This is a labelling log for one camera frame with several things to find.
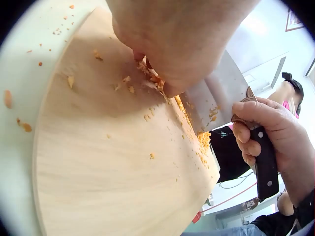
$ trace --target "person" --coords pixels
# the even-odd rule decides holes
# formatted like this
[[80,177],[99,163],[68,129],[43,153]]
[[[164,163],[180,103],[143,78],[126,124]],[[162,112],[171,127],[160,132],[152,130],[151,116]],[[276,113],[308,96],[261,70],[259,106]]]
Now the person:
[[[182,93],[214,70],[234,31],[258,2],[107,0],[116,36],[133,49],[136,60],[147,56],[147,64],[166,81],[168,97]],[[314,224],[315,150],[305,129],[282,105],[267,99],[236,103],[233,113],[265,128],[302,227],[297,233],[309,232]],[[253,166],[260,145],[250,140],[243,124],[234,123],[233,134],[244,161]]]
[[[285,80],[268,99],[282,104],[298,119],[304,98],[303,87],[290,73],[283,72],[282,77]],[[211,146],[220,165],[218,183],[236,179],[250,169],[243,161],[232,129],[233,125],[229,125],[210,131]]]
[[[306,130],[288,109],[268,99],[257,99],[258,102],[235,103],[233,113],[244,120],[261,124],[275,148],[278,171],[288,193],[279,197],[283,202],[278,204],[281,212],[260,216],[251,224],[242,227],[183,233],[182,236],[285,235],[290,231],[295,218],[301,228],[306,225],[309,227],[310,224],[312,229],[309,232],[313,234],[315,149]],[[249,129],[241,123],[234,124],[233,134],[238,140],[244,161],[253,166],[255,157],[261,151],[259,143],[250,139]]]

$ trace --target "pink shirt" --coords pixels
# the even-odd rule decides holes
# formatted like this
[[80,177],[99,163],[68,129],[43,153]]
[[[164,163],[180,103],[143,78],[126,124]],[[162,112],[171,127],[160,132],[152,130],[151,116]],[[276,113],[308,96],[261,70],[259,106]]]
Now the pink shirt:
[[[288,101],[284,101],[282,105],[283,105],[286,109],[290,110]],[[231,130],[233,130],[233,124],[229,125],[229,128],[230,128]]]

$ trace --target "red cord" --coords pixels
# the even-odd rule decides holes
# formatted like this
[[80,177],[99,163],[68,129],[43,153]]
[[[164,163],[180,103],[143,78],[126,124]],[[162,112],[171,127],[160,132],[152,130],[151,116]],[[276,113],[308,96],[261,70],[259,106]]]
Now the red cord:
[[220,206],[220,205],[221,205],[221,204],[223,204],[223,203],[226,203],[227,201],[229,201],[229,200],[231,200],[231,199],[233,199],[233,198],[237,197],[238,195],[242,194],[243,192],[245,192],[245,191],[249,190],[251,187],[253,187],[253,186],[254,186],[254,185],[256,185],[256,184],[257,184],[257,182],[256,182],[256,183],[254,183],[252,186],[249,186],[247,189],[245,189],[245,190],[241,191],[239,194],[236,194],[235,196],[233,196],[233,197],[229,198],[228,200],[225,200],[224,202],[219,203],[218,205],[215,205],[215,206],[210,207],[210,208],[208,208],[208,209],[206,209],[206,210],[204,210],[204,211],[201,211],[201,213],[202,213],[202,212],[205,212],[205,211],[208,211],[208,210],[210,210],[210,209],[212,209],[212,208],[215,208],[215,207],[217,207],[217,206]]

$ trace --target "cutting board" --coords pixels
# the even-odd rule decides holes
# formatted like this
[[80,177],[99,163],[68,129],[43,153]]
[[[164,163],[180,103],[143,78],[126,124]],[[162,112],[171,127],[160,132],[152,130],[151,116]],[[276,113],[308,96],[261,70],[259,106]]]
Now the cutting board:
[[219,178],[215,161],[209,153],[202,164],[176,101],[143,80],[110,13],[95,9],[57,63],[36,127],[44,235],[180,235],[204,204]]

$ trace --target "picture frame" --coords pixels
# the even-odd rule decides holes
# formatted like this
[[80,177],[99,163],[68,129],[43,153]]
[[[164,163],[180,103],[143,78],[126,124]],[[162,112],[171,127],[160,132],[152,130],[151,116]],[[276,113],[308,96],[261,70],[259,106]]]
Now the picture frame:
[[287,25],[285,27],[285,31],[292,31],[292,30],[297,30],[300,28],[303,28],[304,25],[302,22],[297,18],[297,16],[294,14],[294,12],[289,9],[288,10],[288,17],[287,17]]

